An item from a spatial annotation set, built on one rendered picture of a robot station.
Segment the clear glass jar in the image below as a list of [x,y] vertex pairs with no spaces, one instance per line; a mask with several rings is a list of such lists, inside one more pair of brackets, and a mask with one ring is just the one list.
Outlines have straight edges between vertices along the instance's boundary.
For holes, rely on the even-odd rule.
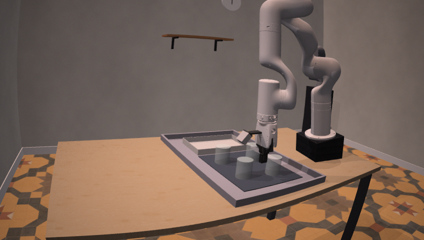
[[236,162],[235,177],[240,180],[248,180],[252,177],[254,160],[250,157],[238,157]]
[[278,154],[269,154],[265,167],[265,174],[269,176],[278,176],[280,174],[282,156]]
[[217,144],[215,146],[214,162],[219,165],[227,165],[230,163],[231,146],[227,144]]
[[255,142],[248,142],[246,145],[246,157],[252,158],[253,162],[259,161],[260,153],[259,147]]

